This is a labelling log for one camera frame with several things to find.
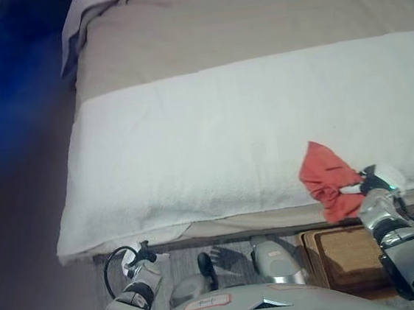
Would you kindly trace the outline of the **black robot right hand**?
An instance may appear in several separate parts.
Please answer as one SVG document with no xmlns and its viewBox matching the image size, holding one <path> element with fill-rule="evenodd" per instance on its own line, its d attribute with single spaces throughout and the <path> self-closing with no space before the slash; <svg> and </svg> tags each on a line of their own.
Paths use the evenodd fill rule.
<svg viewBox="0 0 414 310">
<path fill-rule="evenodd" d="M 407 187 L 407 179 L 394 166 L 386 163 L 377 163 L 365 167 L 359 175 L 362 178 L 361 183 L 340 188 L 341 194 L 369 194 L 372 189 L 383 189 L 396 192 L 398 195 L 404 195 Z"/>
</svg>

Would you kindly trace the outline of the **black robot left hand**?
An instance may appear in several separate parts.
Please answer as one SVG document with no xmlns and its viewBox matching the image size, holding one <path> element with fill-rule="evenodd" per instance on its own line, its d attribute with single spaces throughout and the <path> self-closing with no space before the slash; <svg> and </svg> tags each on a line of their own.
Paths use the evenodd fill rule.
<svg viewBox="0 0 414 310">
<path fill-rule="evenodd" d="M 124 276 L 133 278 L 138 272 L 140 263 L 142 261 L 149 261 L 153 264 L 162 264 L 169 261 L 168 253 L 156 253 L 149 246 L 147 240 L 139 244 L 134 244 L 131 249 L 127 249 L 122 258 L 122 269 Z"/>
</svg>

